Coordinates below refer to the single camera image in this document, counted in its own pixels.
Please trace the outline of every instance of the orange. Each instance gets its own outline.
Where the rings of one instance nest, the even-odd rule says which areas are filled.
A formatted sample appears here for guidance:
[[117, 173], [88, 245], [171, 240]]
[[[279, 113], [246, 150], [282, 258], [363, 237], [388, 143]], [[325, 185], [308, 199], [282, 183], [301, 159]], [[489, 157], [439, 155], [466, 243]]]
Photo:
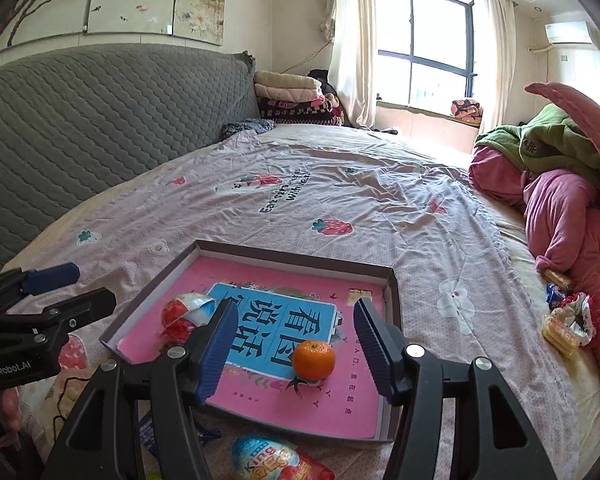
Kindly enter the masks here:
[[294, 370], [299, 377], [310, 381], [326, 379], [336, 366], [336, 352], [323, 341], [304, 341], [291, 356]]

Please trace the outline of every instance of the strawberry print bed sheet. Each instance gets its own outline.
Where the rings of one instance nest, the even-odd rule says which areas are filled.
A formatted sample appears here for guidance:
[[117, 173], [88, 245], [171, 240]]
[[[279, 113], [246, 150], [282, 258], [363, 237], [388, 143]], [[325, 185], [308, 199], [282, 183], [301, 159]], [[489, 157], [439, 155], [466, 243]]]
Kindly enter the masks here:
[[[120, 309], [196, 239], [392, 266], [408, 341], [445, 359], [490, 357], [558, 478], [571, 479], [578, 465], [571, 383], [539, 337], [502, 236], [464, 172], [420, 160], [385, 142], [318, 150], [301, 141], [267, 144], [242, 132], [139, 179], [29, 256], [27, 268], [75, 262], [80, 282], [12, 312], [100, 286], [115, 293]], [[108, 322], [77, 333], [90, 365], [106, 358], [98, 336]], [[448, 478], [453, 420], [453, 403], [445, 402], [437, 478]], [[223, 438], [205, 450], [214, 477], [229, 478], [231, 442], [253, 427], [208, 415], [202, 422], [222, 430]], [[391, 445], [359, 450], [290, 438], [342, 480], [381, 479], [391, 451]]]

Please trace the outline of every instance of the metal screw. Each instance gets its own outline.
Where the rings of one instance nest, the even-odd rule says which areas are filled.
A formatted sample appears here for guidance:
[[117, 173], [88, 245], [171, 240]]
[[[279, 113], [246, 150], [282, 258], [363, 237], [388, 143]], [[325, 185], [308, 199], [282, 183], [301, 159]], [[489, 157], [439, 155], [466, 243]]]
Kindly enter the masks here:
[[167, 355], [171, 358], [171, 359], [180, 359], [181, 357], [184, 357], [184, 355], [187, 353], [186, 349], [182, 346], [174, 346], [172, 348], [169, 348]]
[[480, 370], [490, 370], [491, 369], [491, 361], [489, 361], [486, 357], [478, 357], [475, 360], [475, 365], [480, 368]]
[[107, 361], [104, 361], [100, 365], [100, 370], [102, 370], [103, 372], [110, 372], [112, 370], [115, 370], [116, 366], [118, 366], [118, 363], [116, 362], [116, 360], [115, 359], [109, 359]]
[[424, 348], [420, 345], [409, 345], [407, 346], [407, 354], [411, 357], [422, 357], [424, 355]]

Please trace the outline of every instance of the air conditioner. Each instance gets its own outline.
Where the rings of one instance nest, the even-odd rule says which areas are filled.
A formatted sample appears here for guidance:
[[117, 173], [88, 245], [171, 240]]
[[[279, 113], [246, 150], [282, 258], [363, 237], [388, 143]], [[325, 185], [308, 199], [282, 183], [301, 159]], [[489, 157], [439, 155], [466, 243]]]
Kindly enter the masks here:
[[557, 48], [598, 48], [594, 31], [587, 22], [547, 23], [544, 30], [549, 43]]

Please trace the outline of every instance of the headboard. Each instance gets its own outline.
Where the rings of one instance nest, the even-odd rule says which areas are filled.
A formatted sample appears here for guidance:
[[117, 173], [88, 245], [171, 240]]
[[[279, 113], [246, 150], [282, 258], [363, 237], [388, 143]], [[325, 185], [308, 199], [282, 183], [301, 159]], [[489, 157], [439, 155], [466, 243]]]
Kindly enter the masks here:
[[259, 117], [248, 54], [79, 46], [0, 67], [0, 268], [69, 209]]

